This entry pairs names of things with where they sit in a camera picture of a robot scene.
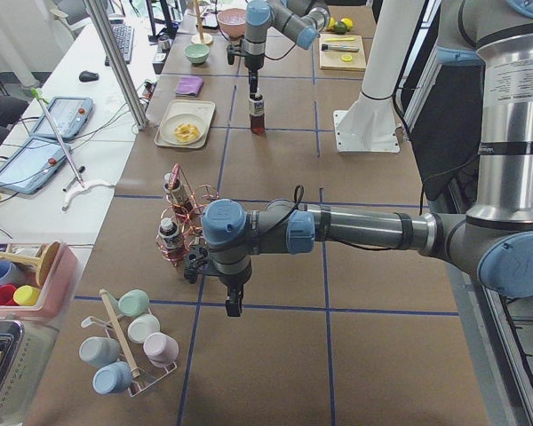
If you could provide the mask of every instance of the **keyboard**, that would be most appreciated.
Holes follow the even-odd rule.
[[[121,51],[124,62],[131,63],[132,58],[132,43],[134,42],[134,28],[126,24],[111,25],[113,34],[115,35],[116,44]],[[108,67],[108,57],[105,58],[105,65]]]

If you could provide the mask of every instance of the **purple cloth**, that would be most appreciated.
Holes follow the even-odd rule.
[[[176,96],[195,97],[203,86],[203,79],[195,75],[181,77],[176,86]]]

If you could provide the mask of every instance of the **tablet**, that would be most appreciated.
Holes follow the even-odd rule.
[[[91,98],[62,98],[55,97],[47,106],[48,111],[57,123],[61,137],[64,139],[73,138],[87,122],[92,110]],[[42,116],[37,121],[30,136],[55,139],[52,126]]]
[[[0,187],[17,193],[35,193],[47,183],[66,159],[57,141],[30,137],[0,166]]]

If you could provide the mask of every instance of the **yellow cup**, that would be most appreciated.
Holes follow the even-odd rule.
[[[39,298],[40,289],[32,286],[21,286],[14,293],[14,302],[19,306],[34,306]]]

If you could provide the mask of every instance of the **green bowl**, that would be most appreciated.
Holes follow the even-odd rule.
[[[210,47],[206,44],[190,44],[184,54],[192,64],[200,65],[210,56]]]

